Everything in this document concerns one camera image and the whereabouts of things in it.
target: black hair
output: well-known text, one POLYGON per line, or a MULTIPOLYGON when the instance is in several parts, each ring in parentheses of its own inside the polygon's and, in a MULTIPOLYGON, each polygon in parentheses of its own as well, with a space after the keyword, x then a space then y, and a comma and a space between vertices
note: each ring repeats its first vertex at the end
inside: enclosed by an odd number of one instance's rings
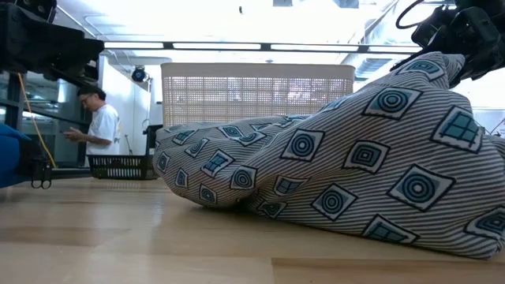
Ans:
POLYGON ((104 91, 102 91, 101 88, 90 85, 81 87, 77 92, 77 95, 93 95, 93 94, 97 94, 102 101, 105 101, 105 98, 107 97, 107 95, 105 94, 104 91))

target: ceiling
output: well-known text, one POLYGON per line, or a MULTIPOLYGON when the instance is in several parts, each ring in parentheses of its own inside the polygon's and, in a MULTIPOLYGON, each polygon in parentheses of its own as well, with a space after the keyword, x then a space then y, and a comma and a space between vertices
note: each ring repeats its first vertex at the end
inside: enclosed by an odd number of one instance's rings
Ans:
MULTIPOLYGON (((397 30, 398 15, 413 0, 59 0, 55 24, 85 30, 104 41, 204 41, 412 45, 410 30, 397 30), (359 2, 359 9, 341 8, 359 2)), ((421 21, 431 2, 407 14, 421 21)), ((387 72, 405 56, 245 51, 128 50, 107 53, 123 65, 159 62, 279 62, 350 64, 362 80, 387 72)))

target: fluorescent light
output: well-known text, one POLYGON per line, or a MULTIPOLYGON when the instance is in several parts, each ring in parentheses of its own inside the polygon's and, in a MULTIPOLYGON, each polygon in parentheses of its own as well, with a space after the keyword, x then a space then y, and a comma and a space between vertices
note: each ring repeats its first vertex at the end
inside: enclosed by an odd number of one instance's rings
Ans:
POLYGON ((421 51, 420 47, 369 47, 370 52, 391 52, 391 53, 416 53, 421 51))
POLYGON ((318 50, 318 51, 357 51, 356 46, 329 46, 329 45, 304 45, 304 44, 272 44, 273 50, 318 50))
POLYGON ((117 49, 163 49, 163 43, 136 43, 136 42, 108 42, 104 43, 105 48, 117 48, 117 49))
POLYGON ((259 50, 260 44, 251 43, 174 43, 175 49, 242 49, 259 50))

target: security camera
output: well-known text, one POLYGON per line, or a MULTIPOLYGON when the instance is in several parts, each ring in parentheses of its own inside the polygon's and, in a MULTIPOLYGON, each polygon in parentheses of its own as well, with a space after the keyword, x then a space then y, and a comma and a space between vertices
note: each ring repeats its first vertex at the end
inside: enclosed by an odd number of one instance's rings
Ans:
POLYGON ((135 70, 132 73, 132 80, 138 83, 144 83, 149 80, 150 76, 145 72, 144 66, 135 66, 135 70))

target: black basket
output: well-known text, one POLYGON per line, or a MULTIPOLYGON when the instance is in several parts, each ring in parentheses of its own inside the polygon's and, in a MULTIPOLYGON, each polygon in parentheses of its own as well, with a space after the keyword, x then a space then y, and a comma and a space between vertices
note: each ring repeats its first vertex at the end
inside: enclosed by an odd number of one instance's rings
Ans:
POLYGON ((158 178, 151 155, 89 155, 94 178, 146 181, 158 178))

